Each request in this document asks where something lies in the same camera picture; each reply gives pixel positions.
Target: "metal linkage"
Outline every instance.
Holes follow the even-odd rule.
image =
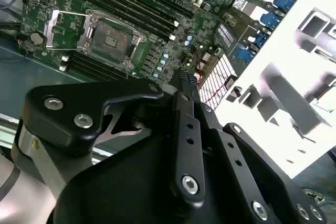
[[[151,131],[93,166],[93,144],[130,127]],[[16,142],[58,199],[55,224],[326,223],[242,128],[222,128],[185,71],[162,89],[145,79],[35,88]]]
[[[270,12],[270,13],[275,13],[280,17],[285,16],[285,14],[281,10],[276,8],[271,2],[266,2],[266,1],[263,1],[263,0],[246,0],[246,1],[252,3],[256,6],[259,6],[262,9],[264,9],[264,10]]]
[[[236,140],[262,195],[268,195],[265,200],[273,206],[281,223],[327,223],[324,213],[318,210],[315,202],[307,197],[242,128],[230,123],[224,126],[223,131]]]

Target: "black bracket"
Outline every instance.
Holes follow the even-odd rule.
[[[102,131],[108,106],[161,97],[161,88],[147,79],[42,86],[27,93],[22,119],[33,135],[69,155],[85,155]],[[48,98],[61,103],[51,100],[55,109],[49,109],[45,105]],[[74,123],[81,114],[89,116],[91,126],[82,128]]]

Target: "mounting hole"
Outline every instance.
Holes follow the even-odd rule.
[[[233,126],[233,129],[239,134],[240,132],[242,132],[241,130],[240,130],[240,128],[237,126],[237,125],[234,125]]]
[[[241,163],[240,160],[236,159],[235,162],[236,162],[237,165],[239,165],[239,166],[243,166],[243,164]]]
[[[158,91],[159,91],[158,88],[157,88],[155,85],[153,85],[153,84],[149,84],[149,88],[150,88],[152,91],[154,91],[154,92],[158,92]]]
[[[191,138],[187,138],[187,142],[189,143],[189,144],[194,144],[194,140],[192,140]]]

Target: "expansion slot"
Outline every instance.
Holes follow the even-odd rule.
[[[171,9],[174,9],[175,11],[177,11],[178,13],[183,14],[184,16],[188,17],[188,18],[192,18],[193,17],[193,13],[179,5],[177,5],[175,2],[172,2],[170,0],[157,0],[159,2],[161,2],[164,5],[169,6]]]

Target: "gray floor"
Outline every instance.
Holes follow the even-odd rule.
[[[336,165],[327,155],[323,155],[316,162],[294,178],[295,183],[302,188],[321,191],[327,204],[322,207],[329,224],[336,224]]]

